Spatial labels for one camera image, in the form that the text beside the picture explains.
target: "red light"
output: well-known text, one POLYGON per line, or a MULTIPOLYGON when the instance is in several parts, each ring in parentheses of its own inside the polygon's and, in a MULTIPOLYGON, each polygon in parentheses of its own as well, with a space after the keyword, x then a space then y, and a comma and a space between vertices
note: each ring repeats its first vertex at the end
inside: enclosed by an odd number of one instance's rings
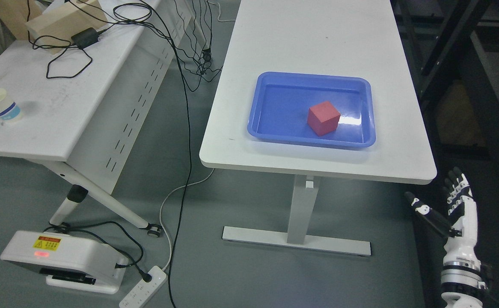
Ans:
POLYGON ((35 252, 35 255, 37 257, 49 257, 50 256, 50 253, 45 253, 45 252, 39 252, 39 251, 36 251, 35 252))

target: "perforated metal panel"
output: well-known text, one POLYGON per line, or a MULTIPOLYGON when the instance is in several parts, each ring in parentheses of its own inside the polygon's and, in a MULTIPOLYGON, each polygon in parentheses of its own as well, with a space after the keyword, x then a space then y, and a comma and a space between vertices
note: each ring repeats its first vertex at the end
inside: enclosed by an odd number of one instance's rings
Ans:
MULTIPOLYGON (((177 5, 181 18, 169 1, 162 1, 158 11, 179 45, 193 16, 184 1, 177 5)), ((152 22, 161 29, 158 18, 152 22)), ((107 193, 120 177, 173 57, 169 43, 145 29, 67 159, 107 193)))

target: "power strip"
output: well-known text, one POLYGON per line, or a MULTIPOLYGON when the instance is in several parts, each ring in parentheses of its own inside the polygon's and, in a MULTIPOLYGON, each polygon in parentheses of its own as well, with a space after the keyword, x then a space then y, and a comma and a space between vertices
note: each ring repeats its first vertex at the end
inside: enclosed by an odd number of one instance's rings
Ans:
POLYGON ((141 279, 118 305, 120 308, 141 308, 150 300, 150 298, 166 282, 168 277, 158 266, 152 267, 149 274, 152 276, 150 282, 141 279))

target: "white cable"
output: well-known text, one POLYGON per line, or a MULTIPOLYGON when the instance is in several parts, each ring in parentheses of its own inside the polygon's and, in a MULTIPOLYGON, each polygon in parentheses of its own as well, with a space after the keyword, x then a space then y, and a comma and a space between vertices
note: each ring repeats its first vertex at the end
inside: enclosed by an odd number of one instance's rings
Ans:
POLYGON ((219 8, 219 15, 217 15, 217 21, 218 22, 220 22, 220 23, 226 23, 228 21, 236 21, 236 19, 220 20, 220 17, 221 17, 221 4, 219 2, 214 3, 214 2, 210 2, 208 0, 206 0, 206 2, 209 3, 209 4, 213 4, 214 6, 217 6, 219 8))
MULTIPOLYGON (((200 180, 198 182, 194 182, 194 183, 190 183, 189 185, 187 185, 187 187, 190 187, 192 185, 196 185, 196 184, 200 184, 202 183, 203 181, 206 181, 207 179, 209 179, 212 174, 214 173, 215 171, 215 168, 212 169, 212 171, 210 172, 210 174, 208 174, 208 176, 206 178, 204 178, 203 180, 200 180)), ((159 214, 159 221, 160 221, 160 225, 162 226, 162 229, 164 230, 164 234, 166 235, 166 238, 168 239, 168 247, 169 247, 169 257, 168 257, 168 261, 166 263, 166 265, 164 265, 164 267, 162 267, 162 271, 165 271, 166 268, 169 266, 169 263, 171 262, 172 260, 172 241, 171 239, 169 238, 169 234, 168 232, 166 231, 166 226, 164 225, 164 223, 162 222, 162 208, 164 207, 164 203, 166 203, 166 200, 170 197, 170 195, 172 195, 173 193, 175 193, 176 191, 178 191, 179 189, 182 189, 183 187, 185 187, 185 185, 182 185, 180 187, 177 187, 176 189, 174 189, 173 191, 170 191, 169 194, 165 197, 164 201, 162 202, 162 205, 160 205, 160 214, 159 214)))

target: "white device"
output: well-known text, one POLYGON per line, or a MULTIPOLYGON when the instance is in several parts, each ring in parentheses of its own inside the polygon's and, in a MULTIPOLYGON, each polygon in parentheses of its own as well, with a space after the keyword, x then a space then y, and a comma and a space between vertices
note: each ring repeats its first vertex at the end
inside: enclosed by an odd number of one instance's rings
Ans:
POLYGON ((1 260, 46 275, 56 287, 114 294, 128 259, 107 244, 51 232, 17 231, 1 260))
POLYGON ((140 308, 145 306, 156 291, 166 282, 166 278, 168 277, 156 265, 150 269, 149 275, 151 275, 152 280, 145 282, 141 279, 120 302, 118 305, 120 308, 140 308))

